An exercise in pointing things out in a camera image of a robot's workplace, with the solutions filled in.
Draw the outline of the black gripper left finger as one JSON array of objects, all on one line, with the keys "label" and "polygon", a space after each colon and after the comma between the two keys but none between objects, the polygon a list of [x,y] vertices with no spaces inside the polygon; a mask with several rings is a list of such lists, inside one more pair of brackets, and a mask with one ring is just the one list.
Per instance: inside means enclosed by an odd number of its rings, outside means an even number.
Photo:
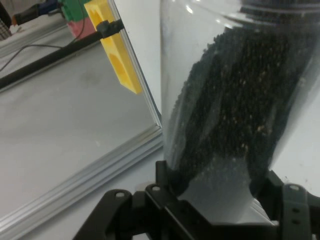
[{"label": "black gripper left finger", "polygon": [[75,240],[210,240],[211,225],[187,202],[169,190],[167,165],[156,162],[156,182],[145,190],[107,191],[80,227]]}]

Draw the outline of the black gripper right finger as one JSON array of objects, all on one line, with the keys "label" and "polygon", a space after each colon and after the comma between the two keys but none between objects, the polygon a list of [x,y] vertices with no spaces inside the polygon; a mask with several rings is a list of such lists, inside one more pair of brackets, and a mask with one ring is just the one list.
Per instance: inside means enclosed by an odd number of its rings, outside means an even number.
[{"label": "black gripper right finger", "polygon": [[318,240],[320,198],[294,183],[284,183],[273,172],[249,185],[250,192],[277,226],[253,226],[251,240]]}]

